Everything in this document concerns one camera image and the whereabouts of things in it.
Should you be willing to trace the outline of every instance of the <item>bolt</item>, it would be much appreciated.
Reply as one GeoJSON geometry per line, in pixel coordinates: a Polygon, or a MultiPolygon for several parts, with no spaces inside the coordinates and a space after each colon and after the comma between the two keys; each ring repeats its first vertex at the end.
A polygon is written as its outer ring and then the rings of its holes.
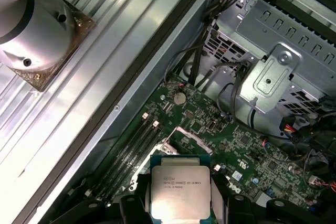
{"type": "Polygon", "coordinates": [[[81,27],[83,25],[83,22],[82,22],[81,19],[78,19],[78,18],[75,17],[75,21],[76,21],[76,23],[78,24],[79,27],[81,27]]]}
{"type": "Polygon", "coordinates": [[[235,197],[236,200],[239,200],[239,201],[243,201],[244,200],[244,197],[242,195],[237,195],[235,197]]]}
{"type": "Polygon", "coordinates": [[[282,201],[276,200],[276,201],[274,201],[274,205],[276,205],[278,207],[283,207],[283,206],[285,206],[285,203],[283,203],[282,201]]]}
{"type": "Polygon", "coordinates": [[[283,53],[283,54],[280,54],[278,56],[278,61],[282,65],[288,64],[290,62],[290,60],[291,60],[291,58],[290,58],[290,56],[287,53],[283,53]]]}

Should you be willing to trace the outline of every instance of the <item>sticker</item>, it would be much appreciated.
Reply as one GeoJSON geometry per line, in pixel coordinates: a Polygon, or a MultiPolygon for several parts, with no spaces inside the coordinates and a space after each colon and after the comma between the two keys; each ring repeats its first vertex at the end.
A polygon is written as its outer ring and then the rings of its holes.
{"type": "Polygon", "coordinates": [[[235,171],[235,172],[232,174],[231,177],[234,178],[234,179],[237,180],[237,181],[240,181],[240,179],[241,179],[242,176],[243,176],[243,175],[242,175],[241,173],[235,171]]]}

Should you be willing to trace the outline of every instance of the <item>motherboard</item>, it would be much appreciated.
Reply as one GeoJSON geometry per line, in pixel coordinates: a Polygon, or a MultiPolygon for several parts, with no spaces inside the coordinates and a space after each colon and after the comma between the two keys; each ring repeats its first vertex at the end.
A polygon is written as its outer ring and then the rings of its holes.
{"type": "MultiPolygon", "coordinates": [[[[101,163],[97,173],[103,175],[92,192],[112,202],[134,191],[137,174],[148,172],[151,155],[207,154],[212,172],[225,174],[233,193],[248,195],[262,206],[271,198],[284,198],[307,208],[316,191],[305,185],[302,169],[271,159],[262,142],[260,136],[221,117],[213,100],[172,75],[154,91],[101,163]]],[[[273,146],[268,153],[287,159],[273,146]]]]}

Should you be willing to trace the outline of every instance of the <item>wire bundle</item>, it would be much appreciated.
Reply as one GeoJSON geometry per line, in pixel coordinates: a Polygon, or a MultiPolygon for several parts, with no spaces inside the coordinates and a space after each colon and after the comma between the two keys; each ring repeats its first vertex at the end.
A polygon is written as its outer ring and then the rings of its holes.
{"type": "Polygon", "coordinates": [[[314,149],[311,149],[310,152],[307,154],[306,160],[304,161],[304,166],[303,166],[303,181],[304,183],[314,189],[314,190],[324,190],[326,187],[330,187],[335,193],[336,193],[336,182],[332,182],[332,183],[325,183],[325,182],[314,182],[314,183],[310,183],[307,181],[306,179],[306,171],[307,171],[307,166],[308,166],[308,161],[309,158],[312,154],[312,152],[314,151],[314,149]]]}
{"type": "MultiPolygon", "coordinates": [[[[266,137],[268,139],[271,139],[271,140],[290,142],[289,138],[274,136],[274,135],[266,134],[264,132],[256,130],[256,129],[246,125],[245,123],[243,123],[241,120],[239,120],[236,117],[236,97],[237,97],[237,94],[238,94],[239,87],[241,86],[247,71],[248,71],[248,68],[243,63],[241,63],[240,68],[236,71],[236,80],[233,84],[233,88],[232,88],[232,91],[231,91],[231,98],[230,98],[230,112],[231,112],[231,115],[232,115],[232,119],[235,121],[235,123],[237,123],[242,129],[244,129],[246,131],[252,132],[252,133],[257,134],[257,135],[264,136],[264,137],[266,137]]],[[[220,99],[220,96],[222,95],[222,93],[226,90],[226,88],[227,88],[227,86],[225,86],[223,88],[223,90],[218,94],[218,97],[217,97],[217,106],[218,106],[218,109],[221,111],[221,113],[223,112],[223,110],[220,108],[219,99],[220,99]]]]}
{"type": "Polygon", "coordinates": [[[286,124],[284,131],[293,133],[296,132],[296,129],[290,126],[289,124],[286,124]]]}
{"type": "Polygon", "coordinates": [[[225,86],[223,87],[223,89],[219,92],[219,94],[218,94],[218,96],[217,96],[217,101],[216,101],[216,103],[217,103],[217,107],[218,107],[219,111],[221,112],[221,116],[224,117],[224,118],[228,118],[229,115],[222,109],[221,104],[220,104],[220,102],[219,102],[219,98],[221,97],[221,95],[226,91],[226,89],[227,89],[229,86],[233,86],[233,83],[230,82],[230,83],[228,83],[227,85],[225,85],[225,86]]]}
{"type": "Polygon", "coordinates": [[[266,155],[271,159],[271,160],[273,160],[273,161],[277,161],[277,162],[280,162],[280,163],[294,163],[294,162],[297,162],[297,161],[301,161],[301,160],[304,160],[306,157],[305,156],[299,156],[300,158],[299,159],[297,159],[297,160],[281,160],[281,159],[277,159],[277,158],[275,158],[275,157],[273,157],[269,152],[268,152],[268,145],[270,145],[270,143],[266,140],[266,139],[264,139],[264,141],[263,141],[263,148],[264,148],[264,151],[265,151],[265,153],[266,153],[266,155]]]}
{"type": "Polygon", "coordinates": [[[172,66],[172,65],[174,64],[174,62],[176,61],[177,57],[178,57],[180,54],[184,53],[184,52],[190,52],[190,51],[195,50],[195,49],[200,48],[200,47],[203,47],[203,44],[196,45],[196,46],[189,47],[189,48],[186,48],[186,49],[184,49],[184,50],[178,51],[178,52],[173,56],[173,58],[170,60],[170,62],[169,62],[169,64],[168,64],[168,66],[167,66],[167,68],[166,68],[166,70],[165,70],[165,72],[164,72],[164,76],[163,76],[163,82],[164,82],[166,85],[168,85],[167,75],[168,75],[168,73],[169,73],[169,71],[170,71],[171,66],[172,66]]]}
{"type": "Polygon", "coordinates": [[[195,88],[199,88],[206,80],[208,80],[211,75],[213,74],[213,72],[216,72],[219,68],[221,67],[237,67],[240,66],[241,63],[240,62],[223,62],[223,63],[219,63],[214,65],[203,77],[203,79],[201,81],[199,81],[199,83],[195,86],[195,88]]]}
{"type": "MultiPolygon", "coordinates": [[[[208,35],[208,26],[212,23],[213,19],[217,18],[218,15],[228,9],[230,6],[232,6],[237,0],[213,0],[207,7],[205,13],[202,16],[203,19],[203,27],[201,29],[201,32],[197,39],[195,40],[194,44],[192,45],[192,48],[194,48],[196,45],[204,44],[204,41],[207,38],[208,35]]],[[[198,72],[200,70],[200,64],[201,64],[201,57],[202,57],[202,48],[194,48],[193,50],[188,51],[182,59],[179,61],[179,63],[176,65],[174,72],[177,74],[180,74],[183,67],[187,63],[187,61],[190,59],[190,57],[195,54],[193,64],[191,67],[191,72],[188,78],[188,82],[191,85],[195,85],[196,78],[198,76],[198,72]]],[[[207,78],[203,78],[201,83],[198,83],[198,86],[202,85],[204,81],[207,78]]]]}

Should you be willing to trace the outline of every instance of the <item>capacitor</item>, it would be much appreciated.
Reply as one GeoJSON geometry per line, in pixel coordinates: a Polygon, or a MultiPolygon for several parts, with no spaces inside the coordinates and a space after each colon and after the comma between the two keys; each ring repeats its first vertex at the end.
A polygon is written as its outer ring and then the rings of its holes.
{"type": "Polygon", "coordinates": [[[259,179],[258,178],[254,178],[252,179],[253,184],[257,185],[259,183],[259,179]]]}
{"type": "Polygon", "coordinates": [[[295,175],[301,175],[302,169],[298,166],[289,166],[288,169],[295,175]]]}

